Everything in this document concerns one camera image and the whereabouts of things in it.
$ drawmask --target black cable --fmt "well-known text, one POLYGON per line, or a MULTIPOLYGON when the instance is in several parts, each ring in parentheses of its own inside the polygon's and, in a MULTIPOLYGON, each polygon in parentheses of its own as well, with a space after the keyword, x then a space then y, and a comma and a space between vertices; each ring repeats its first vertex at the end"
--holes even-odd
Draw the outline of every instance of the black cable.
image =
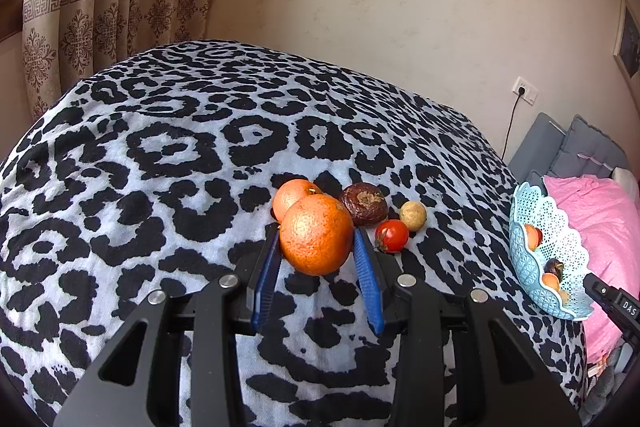
POLYGON ((507 129, 507 138, 504 139, 504 149, 502 150, 502 156, 500 156, 501 160, 504 160, 504 153, 507 152, 507 144, 509 142, 509 133, 511 132, 511 124, 513 124, 513 115, 516 113, 516 106, 518 105, 518 102, 522 98, 523 94, 524 94, 524 88, 521 86, 520 89, 518 89, 518 97, 516 98, 516 103, 513 104, 513 111, 511 111, 511 120, 509 121, 509 128, 507 129))

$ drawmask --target leopard print blanket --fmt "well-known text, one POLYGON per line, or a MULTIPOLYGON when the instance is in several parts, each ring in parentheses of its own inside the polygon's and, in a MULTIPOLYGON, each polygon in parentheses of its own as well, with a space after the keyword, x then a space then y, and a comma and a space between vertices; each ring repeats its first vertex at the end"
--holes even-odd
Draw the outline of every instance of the leopard print blanket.
MULTIPOLYGON (((150 291, 200 290, 264 240, 294 177, 332 195, 379 185, 392 216, 425 204, 402 269, 448 293, 484 288, 580 401, 582 328, 537 309, 508 261, 510 172, 462 114, 386 82, 237 42, 163 46, 79 82, 0 172, 0 359, 48 425, 150 291)), ((370 330, 351 258, 327 277, 283 263, 264 335, 238 338, 245 420, 382 426, 398 348, 370 330)))

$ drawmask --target red tomato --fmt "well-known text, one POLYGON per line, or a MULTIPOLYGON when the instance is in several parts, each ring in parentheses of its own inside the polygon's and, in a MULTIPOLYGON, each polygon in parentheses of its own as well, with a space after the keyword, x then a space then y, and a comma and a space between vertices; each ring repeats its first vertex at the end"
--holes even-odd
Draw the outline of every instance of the red tomato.
POLYGON ((399 219, 389 219, 376 228, 376 248, 381 252, 399 252, 409 240, 409 229, 399 219))

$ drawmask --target electrical outlet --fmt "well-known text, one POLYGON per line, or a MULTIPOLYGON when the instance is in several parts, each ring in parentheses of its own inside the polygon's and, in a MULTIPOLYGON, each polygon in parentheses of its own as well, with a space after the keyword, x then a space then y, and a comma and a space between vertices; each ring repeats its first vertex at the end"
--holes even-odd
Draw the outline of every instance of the electrical outlet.
POLYGON ((518 90, 524 87, 524 94, 522 95, 522 99, 529 103, 529 105, 533 105, 536 103, 536 99, 538 97, 538 90, 533 84, 529 84, 524 78, 521 76, 518 77, 516 83, 513 84, 513 92, 518 94, 518 90))

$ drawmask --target beige wall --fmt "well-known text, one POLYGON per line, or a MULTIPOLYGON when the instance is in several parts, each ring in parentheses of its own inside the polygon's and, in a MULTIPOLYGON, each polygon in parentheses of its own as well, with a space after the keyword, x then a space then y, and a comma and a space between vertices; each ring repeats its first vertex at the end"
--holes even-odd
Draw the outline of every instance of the beige wall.
MULTIPOLYGON (((640 12, 640 0, 630 0, 640 12)), ((511 157, 539 111, 580 113, 640 173, 640 118, 612 58, 620 0, 214 0, 208 36, 307 55, 383 78, 464 112, 502 151, 524 76, 511 157)))
POLYGON ((22 34, 0 42, 0 162, 33 121, 24 89, 22 34))

